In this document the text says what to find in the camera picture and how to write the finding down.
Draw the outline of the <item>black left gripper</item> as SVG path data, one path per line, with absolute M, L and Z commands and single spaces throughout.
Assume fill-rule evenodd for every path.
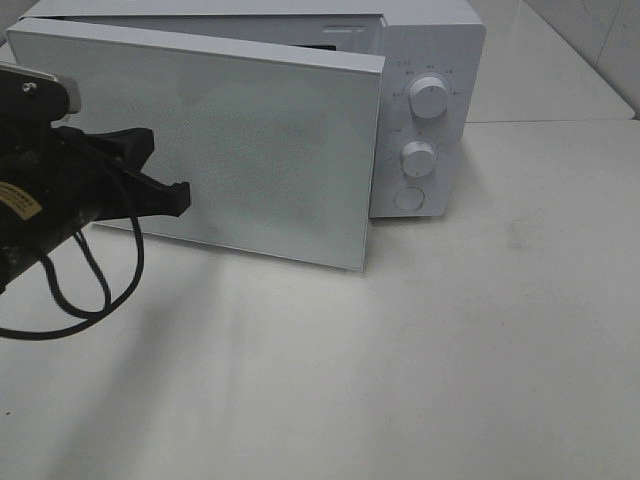
M 3 287 L 97 219 L 179 217 L 191 206 L 189 183 L 165 185 L 143 172 L 152 130 L 87 134 L 53 122 L 1 115 Z

